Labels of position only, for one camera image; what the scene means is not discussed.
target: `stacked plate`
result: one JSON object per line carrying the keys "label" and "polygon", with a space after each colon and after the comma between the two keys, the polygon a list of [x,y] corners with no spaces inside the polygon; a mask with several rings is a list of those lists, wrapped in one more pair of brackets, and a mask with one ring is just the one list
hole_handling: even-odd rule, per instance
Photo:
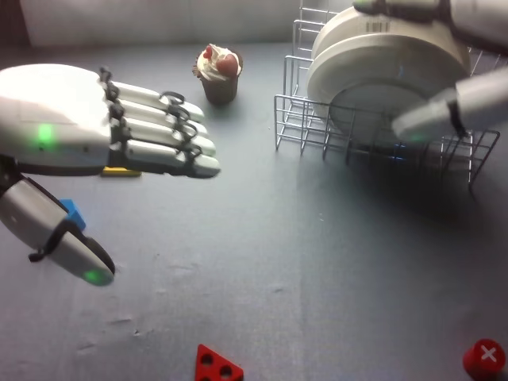
{"label": "stacked plate", "polygon": [[307,77],[309,99],[319,117],[348,134],[345,107],[356,113],[355,142],[370,144],[387,118],[468,77],[468,49],[448,27],[420,25],[349,8],[330,20],[312,49]]}

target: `white robotic hand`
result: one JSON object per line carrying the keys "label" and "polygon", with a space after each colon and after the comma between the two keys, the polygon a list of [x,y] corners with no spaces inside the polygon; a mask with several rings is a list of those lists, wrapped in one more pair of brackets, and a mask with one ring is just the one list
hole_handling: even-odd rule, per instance
{"label": "white robotic hand", "polygon": [[[355,0],[355,8],[414,22],[441,21],[476,48],[508,56],[506,0]],[[508,70],[465,79],[392,121],[401,140],[428,141],[508,121]]]}
{"label": "white robotic hand", "polygon": [[176,93],[111,81],[77,67],[38,64],[0,71],[0,221],[35,249],[95,285],[114,263],[67,210],[21,173],[95,175],[105,166],[211,178],[220,171],[203,112]]}

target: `dish rack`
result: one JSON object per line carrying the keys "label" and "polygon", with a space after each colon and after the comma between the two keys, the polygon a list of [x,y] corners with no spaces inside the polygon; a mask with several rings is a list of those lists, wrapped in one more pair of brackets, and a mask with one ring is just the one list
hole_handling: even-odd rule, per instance
{"label": "dish rack", "polygon": [[[415,145],[394,140],[389,120],[390,115],[381,115],[387,121],[385,126],[375,131],[370,144],[361,143],[355,138],[355,120],[361,113],[378,114],[379,111],[361,110],[351,107],[331,106],[314,102],[306,97],[306,73],[312,64],[310,53],[312,43],[321,28],[342,10],[306,7],[300,0],[299,19],[293,23],[293,46],[291,55],[284,59],[283,93],[274,97],[275,149],[285,141],[297,142],[302,155],[307,146],[319,147],[323,160],[330,150],[344,153],[345,163],[352,156],[363,156],[371,160],[388,161],[396,167],[408,167],[412,173],[433,173],[441,181],[446,175],[460,174],[472,189],[492,150],[498,142],[500,133],[485,130],[469,132],[460,139],[442,137],[430,143]],[[373,32],[382,32],[384,23],[373,24]],[[469,49],[471,55],[471,75],[479,75],[508,65],[508,58]],[[313,105],[337,107],[348,115],[343,122],[349,123],[347,133],[332,126],[329,118],[316,115]]]}

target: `strawberry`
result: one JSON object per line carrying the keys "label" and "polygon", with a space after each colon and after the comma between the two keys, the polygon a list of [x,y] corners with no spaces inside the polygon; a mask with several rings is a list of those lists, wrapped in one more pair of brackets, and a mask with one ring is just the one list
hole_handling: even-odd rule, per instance
{"label": "strawberry", "polygon": [[238,62],[233,54],[228,54],[215,64],[217,70],[226,77],[234,78],[238,73]]}
{"label": "strawberry", "polygon": [[211,46],[208,45],[206,47],[206,50],[203,53],[203,57],[208,60],[210,60],[212,58],[212,47]]}

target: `cupcake wrapper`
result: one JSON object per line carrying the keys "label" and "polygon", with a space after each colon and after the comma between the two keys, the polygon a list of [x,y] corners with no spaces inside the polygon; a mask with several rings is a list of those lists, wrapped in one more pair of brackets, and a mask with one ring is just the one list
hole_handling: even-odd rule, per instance
{"label": "cupcake wrapper", "polygon": [[[238,63],[241,67],[241,72],[244,70],[244,61],[240,54],[233,51],[238,56]],[[201,72],[198,70],[197,62],[199,56],[196,58],[196,65],[193,66],[192,72],[193,74],[199,78],[201,84],[203,85],[203,90],[205,91],[206,98],[208,102],[216,105],[222,106],[227,103],[230,103],[237,96],[237,88],[238,88],[238,77],[235,78],[221,80],[221,81],[209,81],[205,77],[202,76]]]}

